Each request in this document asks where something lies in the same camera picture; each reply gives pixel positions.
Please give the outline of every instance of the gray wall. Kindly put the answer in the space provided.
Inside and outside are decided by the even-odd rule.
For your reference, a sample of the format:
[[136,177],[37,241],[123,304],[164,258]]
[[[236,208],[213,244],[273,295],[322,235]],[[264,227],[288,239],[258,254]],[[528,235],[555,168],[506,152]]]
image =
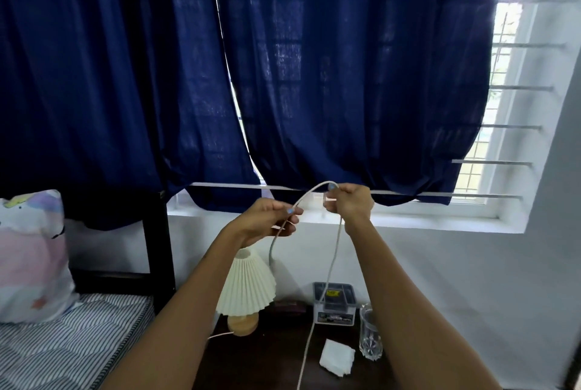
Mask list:
[[[381,228],[425,295],[481,354],[505,388],[554,389],[581,329],[581,62],[565,100],[527,231],[523,235]],[[182,283],[231,214],[170,217]],[[335,225],[303,224],[275,249],[277,295],[309,298],[326,277]],[[147,271],[140,224],[96,232],[69,223],[71,264]],[[265,256],[270,242],[257,247]],[[332,279],[367,291],[342,237]]]

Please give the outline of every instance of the forearm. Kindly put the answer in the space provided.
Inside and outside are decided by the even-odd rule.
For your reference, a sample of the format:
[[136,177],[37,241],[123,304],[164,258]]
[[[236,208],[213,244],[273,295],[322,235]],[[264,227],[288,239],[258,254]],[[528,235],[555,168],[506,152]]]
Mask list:
[[236,252],[236,230],[220,232],[188,280],[105,380],[103,390],[190,389]]
[[464,338],[407,276],[367,218],[349,226],[383,345],[403,390],[499,390]]

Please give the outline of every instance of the pillow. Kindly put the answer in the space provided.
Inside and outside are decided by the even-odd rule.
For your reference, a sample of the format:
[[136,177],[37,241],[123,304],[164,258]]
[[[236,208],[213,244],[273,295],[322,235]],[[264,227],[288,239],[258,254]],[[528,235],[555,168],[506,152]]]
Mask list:
[[58,318],[73,292],[60,193],[0,199],[0,322]]

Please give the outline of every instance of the black label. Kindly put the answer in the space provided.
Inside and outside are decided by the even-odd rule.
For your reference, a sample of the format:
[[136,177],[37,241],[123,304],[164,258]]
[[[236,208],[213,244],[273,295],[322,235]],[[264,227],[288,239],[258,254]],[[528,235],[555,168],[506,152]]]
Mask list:
[[349,313],[325,313],[319,312],[317,322],[327,322],[330,324],[353,325],[353,315]]

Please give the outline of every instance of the glass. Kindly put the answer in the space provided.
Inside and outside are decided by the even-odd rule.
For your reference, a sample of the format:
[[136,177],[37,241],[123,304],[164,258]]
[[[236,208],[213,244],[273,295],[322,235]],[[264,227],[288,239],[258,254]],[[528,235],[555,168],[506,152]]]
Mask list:
[[377,361],[383,355],[383,344],[379,331],[375,326],[375,315],[371,304],[361,306],[359,309],[361,331],[359,332],[359,350],[367,359]]

